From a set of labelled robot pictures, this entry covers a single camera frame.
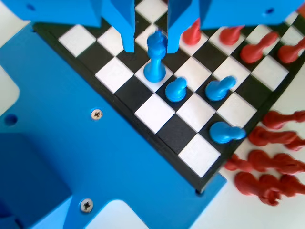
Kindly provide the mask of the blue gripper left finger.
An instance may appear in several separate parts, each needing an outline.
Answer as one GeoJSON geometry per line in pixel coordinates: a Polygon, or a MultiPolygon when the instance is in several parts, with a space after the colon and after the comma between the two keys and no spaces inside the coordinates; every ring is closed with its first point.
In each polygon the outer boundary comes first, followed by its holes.
{"type": "Polygon", "coordinates": [[[135,0],[102,0],[102,17],[121,35],[126,52],[134,52],[135,0]]]}

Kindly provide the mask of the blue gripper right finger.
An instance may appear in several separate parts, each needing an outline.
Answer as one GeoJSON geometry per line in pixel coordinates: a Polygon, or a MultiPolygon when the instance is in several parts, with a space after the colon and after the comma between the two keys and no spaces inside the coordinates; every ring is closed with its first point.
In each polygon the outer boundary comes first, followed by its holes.
{"type": "Polygon", "coordinates": [[[198,0],[169,0],[167,12],[167,53],[179,49],[180,38],[199,18],[198,0]]]}

